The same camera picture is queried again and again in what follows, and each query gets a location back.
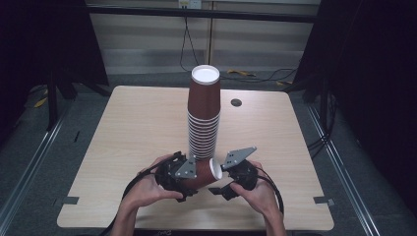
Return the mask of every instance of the wire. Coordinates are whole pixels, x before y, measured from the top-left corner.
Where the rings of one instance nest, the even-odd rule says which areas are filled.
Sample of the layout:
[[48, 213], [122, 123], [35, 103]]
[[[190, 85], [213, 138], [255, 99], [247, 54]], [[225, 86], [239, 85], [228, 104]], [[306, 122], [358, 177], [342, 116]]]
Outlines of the wire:
[[[298, 68], [295, 69], [278, 69], [276, 71], [274, 71], [268, 78], [266, 79], [260, 79], [260, 78], [231, 78], [231, 77], [225, 77], [220, 75], [220, 79], [223, 81], [235, 81], [235, 82], [242, 82], [242, 83], [262, 83], [262, 82], [268, 82], [268, 81], [280, 81], [280, 80], [284, 80], [288, 77], [290, 77], [292, 74], [294, 74], [296, 71], [298, 70]], [[281, 78], [277, 78], [277, 79], [272, 79], [273, 76], [281, 71], [290, 71], [290, 73], [288, 73], [287, 75], [285, 75], [284, 77]]]
[[230, 175], [230, 177], [235, 178], [235, 177], [257, 177], [259, 179], [265, 180], [267, 183], [269, 183], [269, 185], [272, 187], [273, 191], [275, 192], [276, 198], [278, 199], [278, 206], [279, 206], [279, 211], [281, 211], [282, 215], [284, 215], [284, 202], [282, 200], [282, 195], [279, 192], [278, 188], [276, 187], [275, 183], [273, 183], [272, 179], [269, 177], [269, 175], [261, 168], [258, 168], [255, 166], [255, 168], [262, 170], [267, 176], [260, 176], [260, 175], [254, 175], [254, 174], [234, 174], [233, 176]]
[[309, 150], [314, 150], [318, 148], [318, 150], [312, 155], [311, 157], [312, 159], [314, 159], [320, 153], [320, 151], [322, 151], [322, 149], [328, 144], [328, 141], [330, 140], [330, 136], [333, 130], [334, 120], [335, 120], [335, 115], [336, 115], [336, 110], [337, 110], [337, 103], [336, 103], [334, 96], [331, 93], [329, 94], [329, 98], [330, 98], [330, 101], [328, 103], [328, 111], [330, 114], [330, 124], [328, 125], [328, 127], [326, 127], [327, 132], [324, 135], [322, 135], [315, 142], [308, 145]]
[[[152, 170], [154, 170], [154, 168], [159, 167], [160, 165], [166, 163], [167, 161], [171, 161], [174, 160], [176, 158], [178, 158], [177, 154], [180, 154], [180, 152], [176, 152], [172, 155], [172, 157], [169, 157], [167, 159], [164, 159], [163, 161], [160, 161], [159, 163], [151, 166], [150, 168], [139, 172], [139, 174], [128, 184], [128, 186], [126, 187], [125, 191], [123, 192], [123, 197], [122, 200], [126, 197], [126, 195], [129, 193], [129, 191], [133, 188], [133, 186], [135, 186], [135, 184], [137, 184], [139, 181], [141, 181], [145, 176], [153, 174], [151, 173]], [[114, 221], [116, 220], [117, 214], [114, 216], [113, 220], [111, 221], [111, 223], [107, 226], [107, 228], [105, 228], [100, 234], [99, 236], [104, 236], [106, 235], [112, 228], [114, 225]]]
[[182, 61], [183, 61], [183, 56], [184, 56], [185, 38], [187, 37], [187, 35], [188, 35], [188, 38], [189, 38], [189, 40], [190, 40], [191, 48], [192, 48], [193, 55], [194, 55], [194, 60], [196, 60], [196, 64], [197, 64], [197, 65], [200, 65], [200, 64], [199, 64], [199, 61], [197, 60], [196, 50], [194, 50], [193, 40], [191, 39], [191, 36], [190, 36], [190, 31], [189, 31], [189, 29], [188, 29], [188, 21], [187, 21], [187, 18], [184, 18], [184, 20], [185, 20], [185, 30], [184, 30], [184, 36], [183, 36], [183, 45], [182, 45], [182, 47], [181, 47], [180, 66], [181, 66], [181, 68], [182, 68], [184, 71], [186, 71], [186, 72], [191, 72], [190, 70], [185, 69], [185, 68], [184, 68], [184, 65], [182, 64]]
[[[186, 41], [186, 37], [188, 35], [188, 39], [190, 41], [191, 44], [191, 49], [193, 51], [193, 56], [194, 56], [194, 60], [196, 61], [197, 65], [200, 65], [199, 60], [197, 59], [196, 56], [196, 50], [194, 49], [194, 44], [193, 44], [193, 40], [190, 36], [190, 30], [188, 28], [188, 21], [187, 18], [184, 18], [185, 20], [185, 30], [184, 30], [184, 35], [183, 35], [183, 43], [182, 43], [182, 47], [181, 47], [181, 56], [180, 56], [180, 66], [181, 68], [186, 71], [186, 72], [191, 72], [190, 70], [187, 70], [184, 65], [182, 64], [183, 58], [184, 58], [184, 48], [185, 48], [185, 41]], [[294, 74], [294, 72], [296, 72], [298, 70], [298, 68], [295, 69], [278, 69], [276, 71], [274, 71], [267, 79], [259, 79], [259, 78], [231, 78], [231, 77], [226, 77], [226, 76], [222, 76], [220, 75], [220, 79], [223, 81], [235, 81], [235, 82], [242, 82], [242, 83], [262, 83], [262, 82], [267, 82], [267, 81], [280, 81], [280, 80], [284, 80], [288, 77], [290, 77], [292, 74]], [[290, 71], [290, 73], [282, 78], [277, 78], [277, 79], [272, 79], [272, 77], [280, 72], [280, 71]]]
[[267, 181], [267, 183], [269, 183], [270, 186], [273, 188], [273, 191], [275, 192], [276, 198], [278, 199], [279, 211], [281, 211], [282, 215], [284, 215], [284, 203], [283, 203], [283, 200], [282, 200], [282, 195], [281, 195], [281, 193], [279, 193], [278, 188], [276, 188], [276, 186], [273, 183], [273, 181], [270, 180], [269, 178], [266, 178], [266, 177], [260, 176], [260, 175], [257, 175], [257, 177], [259, 179], [262, 179], [262, 180]]

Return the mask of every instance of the table top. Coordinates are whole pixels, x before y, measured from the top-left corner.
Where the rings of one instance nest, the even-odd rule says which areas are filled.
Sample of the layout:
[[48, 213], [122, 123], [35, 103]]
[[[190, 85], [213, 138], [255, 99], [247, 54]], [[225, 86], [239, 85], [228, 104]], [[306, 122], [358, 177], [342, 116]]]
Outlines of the table top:
[[[242, 105], [235, 107], [231, 100]], [[84, 161], [63, 205], [61, 227], [107, 227], [126, 185], [159, 156], [188, 153], [187, 88], [117, 87], [104, 110]], [[287, 230], [331, 230], [328, 205], [288, 95], [277, 91], [221, 91], [215, 158], [230, 150], [257, 147], [248, 159], [260, 162], [278, 187]], [[139, 209], [136, 227], [171, 230], [263, 230], [264, 219], [242, 198], [226, 201], [208, 187], [184, 203], [159, 201]]]

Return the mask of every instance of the metal bracket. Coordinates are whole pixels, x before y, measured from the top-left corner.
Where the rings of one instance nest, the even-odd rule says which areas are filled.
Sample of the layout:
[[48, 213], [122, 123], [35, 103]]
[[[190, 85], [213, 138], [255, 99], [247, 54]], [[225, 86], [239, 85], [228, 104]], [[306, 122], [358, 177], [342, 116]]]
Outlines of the metal bracket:
[[227, 153], [226, 159], [224, 160], [224, 164], [221, 166], [222, 170], [224, 171], [228, 168], [238, 165], [255, 150], [257, 150], [256, 147], [247, 147], [243, 149], [231, 150]]
[[196, 173], [196, 157], [190, 156], [188, 160], [175, 172], [176, 178], [195, 179], [197, 178]]

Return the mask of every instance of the stack of paper cups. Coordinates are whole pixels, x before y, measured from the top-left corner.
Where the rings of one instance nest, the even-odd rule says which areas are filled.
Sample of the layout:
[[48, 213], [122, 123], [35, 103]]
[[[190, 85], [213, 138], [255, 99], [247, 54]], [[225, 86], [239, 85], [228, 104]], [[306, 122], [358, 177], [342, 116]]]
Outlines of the stack of paper cups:
[[194, 68], [188, 96], [190, 154], [212, 158], [220, 120], [220, 73], [213, 66]]

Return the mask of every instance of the wall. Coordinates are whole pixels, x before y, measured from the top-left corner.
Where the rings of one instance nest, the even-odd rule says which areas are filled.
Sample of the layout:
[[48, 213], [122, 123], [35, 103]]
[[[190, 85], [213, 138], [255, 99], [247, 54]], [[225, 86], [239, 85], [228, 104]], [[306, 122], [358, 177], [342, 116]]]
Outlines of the wall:
[[[288, 2], [284, 0], [264, 0], [257, 3], [242, 1], [204, 1], [203, 9], [316, 15], [319, 4], [315, 0], [294, 0], [291, 4], [282, 3]], [[89, 0], [87, 3], [178, 7], [178, 2], [173, 0]], [[183, 71], [180, 67], [185, 32], [183, 18], [99, 14], [91, 14], [90, 17], [108, 74]], [[311, 24], [242, 20], [188, 19], [187, 23], [199, 64], [210, 63], [220, 70], [275, 70], [278, 67], [296, 67], [312, 27]], [[197, 64], [188, 38], [184, 44], [182, 64], [186, 69], [192, 69]]]

